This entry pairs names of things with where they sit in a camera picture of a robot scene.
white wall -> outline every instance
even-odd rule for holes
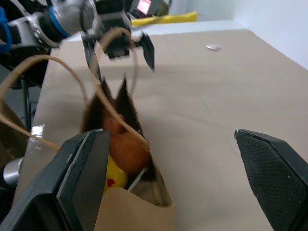
[[[308,69],[308,0],[191,0],[194,10],[206,20],[234,19]]]
[[[241,0],[234,19],[308,69],[307,0]]]
[[[236,0],[190,0],[187,11],[197,11],[200,21],[229,20],[233,18]]]

red dot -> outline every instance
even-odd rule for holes
[[[114,179],[110,179],[110,178],[107,179],[107,185],[108,185],[108,187],[111,187],[114,183],[115,183],[115,180],[114,180]]]

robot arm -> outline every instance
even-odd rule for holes
[[[0,26],[0,40],[12,42],[10,52],[18,50],[29,51],[31,55],[41,50],[48,51],[60,46],[63,39],[78,31],[93,29],[94,34],[83,37],[84,44],[95,43],[110,28],[120,26],[131,31],[130,20],[125,11],[123,0],[58,0],[57,3],[44,12],[35,12],[29,16],[7,23],[10,34],[5,31],[5,25]],[[154,47],[148,36],[143,35],[136,46],[142,46],[148,65],[154,69]],[[125,36],[117,38],[108,47],[106,53],[110,59],[129,55],[129,41]]]

cardboard surface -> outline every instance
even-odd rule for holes
[[[267,133],[287,141],[308,161],[308,72],[247,30],[151,39],[156,72],[138,52],[140,78],[133,98],[176,205],[175,229],[272,230],[249,187],[233,134],[236,128]],[[207,44],[221,50],[211,51]],[[63,44],[53,55],[87,82],[81,42]],[[112,92],[123,72],[130,83],[131,59],[104,57],[101,67]],[[89,81],[87,89],[93,93]],[[44,125],[41,135],[61,145],[79,132],[83,110],[77,83],[50,62],[34,126]],[[15,199],[54,155],[30,142]]]

metal rod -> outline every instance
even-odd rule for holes
[[[23,90],[23,97],[24,97],[24,113],[25,113],[25,122],[26,122],[26,129],[27,131],[31,131],[31,111],[29,113],[29,88],[27,81],[22,78],[21,85]]]
[[[141,180],[141,177],[144,175],[144,173],[147,171],[147,168],[144,168],[139,175],[136,177],[136,179],[134,180],[134,182],[132,182],[132,184],[130,185],[130,187],[128,188],[128,191],[131,192],[134,190],[134,188],[137,186],[137,184],[139,183],[139,181]]]

